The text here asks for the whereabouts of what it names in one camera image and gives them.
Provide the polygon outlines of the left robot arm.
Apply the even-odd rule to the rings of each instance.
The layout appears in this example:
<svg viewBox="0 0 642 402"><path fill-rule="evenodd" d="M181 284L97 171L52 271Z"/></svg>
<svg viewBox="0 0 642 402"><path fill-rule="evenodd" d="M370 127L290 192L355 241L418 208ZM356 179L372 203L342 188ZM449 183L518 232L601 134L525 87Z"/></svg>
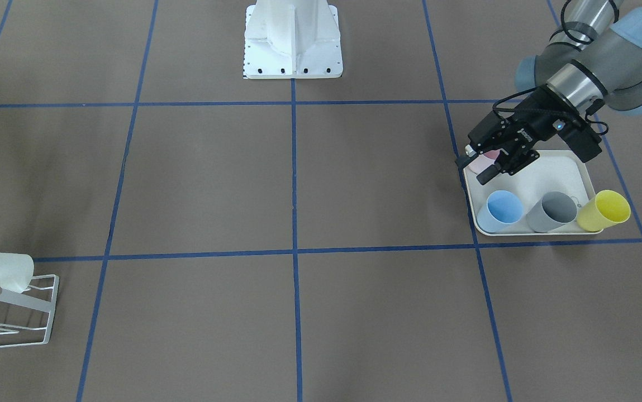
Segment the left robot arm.
<svg viewBox="0 0 642 402"><path fill-rule="evenodd" d="M520 62L512 108L497 100L468 135L456 158L460 169L489 152L494 162L477 175L480 184L515 175L538 158L538 142L560 137L581 162L602 152L609 131L594 130L602 107L642 114L642 7L620 14L620 1L564 2L560 26L541 54Z"/></svg>

